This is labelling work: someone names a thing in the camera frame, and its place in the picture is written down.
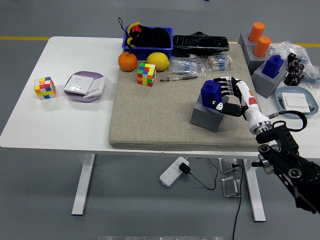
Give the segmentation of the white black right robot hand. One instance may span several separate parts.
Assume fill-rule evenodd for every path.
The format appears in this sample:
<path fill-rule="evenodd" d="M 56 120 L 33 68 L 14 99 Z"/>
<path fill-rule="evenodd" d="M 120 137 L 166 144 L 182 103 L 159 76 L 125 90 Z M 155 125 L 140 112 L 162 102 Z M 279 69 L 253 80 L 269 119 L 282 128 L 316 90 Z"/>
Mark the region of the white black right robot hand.
<path fill-rule="evenodd" d="M 214 81 L 221 84 L 222 95 L 235 96 L 240 102 L 240 105 L 236 105 L 210 99 L 209 102 L 214 110 L 229 116 L 243 116 L 248 121 L 249 131 L 253 135 L 271 129 L 269 117 L 261 113 L 259 105 L 246 82 L 232 76 L 218 77 Z"/>

